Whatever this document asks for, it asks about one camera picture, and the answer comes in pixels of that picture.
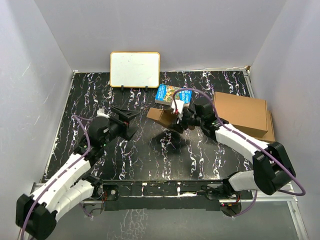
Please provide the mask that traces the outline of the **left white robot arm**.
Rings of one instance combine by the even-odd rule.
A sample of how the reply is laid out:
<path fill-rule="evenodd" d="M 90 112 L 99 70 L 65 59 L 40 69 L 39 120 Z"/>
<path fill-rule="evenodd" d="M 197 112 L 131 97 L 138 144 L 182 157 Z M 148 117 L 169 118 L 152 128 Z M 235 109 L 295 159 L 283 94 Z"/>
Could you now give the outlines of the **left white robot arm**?
<path fill-rule="evenodd" d="M 45 240 L 55 229 L 57 222 L 83 200 L 99 199 L 103 195 L 100 181 L 85 174 L 103 156 L 105 147 L 114 139 L 132 139 L 136 128 L 131 120 L 140 112 L 111 106 L 114 116 L 98 109 L 96 117 L 89 119 L 73 115 L 83 130 L 83 137 L 64 165 L 41 187 L 29 195 L 22 194 L 16 201 L 15 224 L 20 228 L 18 239 L 29 234 L 33 240 Z"/>

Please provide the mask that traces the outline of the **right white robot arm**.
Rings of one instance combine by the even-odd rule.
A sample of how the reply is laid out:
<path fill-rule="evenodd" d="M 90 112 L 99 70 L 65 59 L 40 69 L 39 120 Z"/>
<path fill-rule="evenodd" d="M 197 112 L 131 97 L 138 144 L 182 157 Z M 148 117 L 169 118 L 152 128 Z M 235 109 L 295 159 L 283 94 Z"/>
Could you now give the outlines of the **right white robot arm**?
<path fill-rule="evenodd" d="M 238 171 L 223 179 L 221 189 L 226 197 L 233 199 L 245 190 L 273 195 L 296 177 L 281 143 L 268 143 L 241 132 L 228 121 L 217 118 L 209 103 L 196 105 L 195 110 L 191 110 L 177 100 L 172 102 L 171 109 L 176 116 L 170 124 L 173 130 L 183 133 L 199 127 L 205 136 L 230 147 L 252 163 L 252 170 Z"/>

